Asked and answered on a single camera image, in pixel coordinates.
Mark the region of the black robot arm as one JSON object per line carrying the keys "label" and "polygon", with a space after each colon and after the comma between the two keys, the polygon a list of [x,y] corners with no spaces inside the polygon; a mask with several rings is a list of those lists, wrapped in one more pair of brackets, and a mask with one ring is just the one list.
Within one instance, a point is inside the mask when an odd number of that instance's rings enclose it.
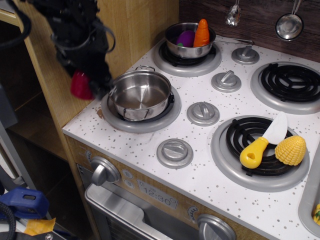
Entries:
{"label": "black robot arm", "polygon": [[31,0],[52,30],[56,58],[72,77],[70,91],[83,100],[102,99],[112,88],[105,61],[114,50],[107,34],[114,33],[98,18],[95,0]]}

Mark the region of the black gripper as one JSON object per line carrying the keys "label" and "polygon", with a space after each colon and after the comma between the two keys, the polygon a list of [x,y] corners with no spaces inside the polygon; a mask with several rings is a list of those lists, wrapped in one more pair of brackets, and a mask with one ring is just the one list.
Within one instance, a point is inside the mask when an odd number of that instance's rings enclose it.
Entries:
{"label": "black gripper", "polygon": [[69,75],[72,76],[76,70],[80,70],[91,79],[88,85],[94,98],[103,98],[110,92],[113,84],[109,66],[105,61],[109,44],[104,31],[92,31],[90,38],[81,45],[55,47],[56,57]]}

